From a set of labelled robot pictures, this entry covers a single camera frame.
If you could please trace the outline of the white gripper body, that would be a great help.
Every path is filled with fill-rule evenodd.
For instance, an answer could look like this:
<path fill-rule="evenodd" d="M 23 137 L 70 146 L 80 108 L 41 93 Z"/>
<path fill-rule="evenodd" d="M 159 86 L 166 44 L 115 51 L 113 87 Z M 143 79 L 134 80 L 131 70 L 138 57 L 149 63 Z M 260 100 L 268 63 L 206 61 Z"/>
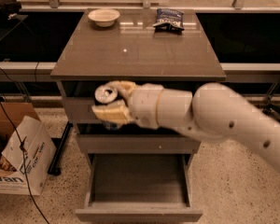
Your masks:
<path fill-rule="evenodd" d="M 128 107 L 134 122 L 141 128 L 158 129 L 157 103 L 164 87 L 144 84 L 137 86 L 128 99 Z"/>

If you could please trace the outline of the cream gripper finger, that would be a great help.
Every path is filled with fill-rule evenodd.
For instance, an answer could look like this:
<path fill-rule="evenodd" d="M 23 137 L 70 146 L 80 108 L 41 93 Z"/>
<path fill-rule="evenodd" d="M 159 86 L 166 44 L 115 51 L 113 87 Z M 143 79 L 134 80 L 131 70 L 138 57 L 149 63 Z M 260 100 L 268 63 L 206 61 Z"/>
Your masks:
<path fill-rule="evenodd" d="M 129 98 L 129 96 L 132 94 L 132 91 L 137 87 L 137 85 L 134 82 L 126 80 L 110 81 L 105 85 L 117 90 L 119 97 L 122 97 L 125 100 Z"/>
<path fill-rule="evenodd" d="M 134 122 L 130 110 L 123 100 L 117 100 L 116 102 L 108 105 L 93 105 L 91 109 L 96 118 L 103 121 L 117 124 L 128 124 Z"/>

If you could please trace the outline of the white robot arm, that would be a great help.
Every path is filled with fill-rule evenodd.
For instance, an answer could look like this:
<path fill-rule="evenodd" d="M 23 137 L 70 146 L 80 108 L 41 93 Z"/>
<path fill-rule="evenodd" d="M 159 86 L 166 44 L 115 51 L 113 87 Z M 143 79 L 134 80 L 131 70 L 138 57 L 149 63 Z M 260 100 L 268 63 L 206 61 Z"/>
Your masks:
<path fill-rule="evenodd" d="M 280 123 L 220 83 L 196 92 L 110 81 L 95 91 L 96 118 L 141 128 L 166 128 L 197 141 L 235 139 L 280 173 Z"/>

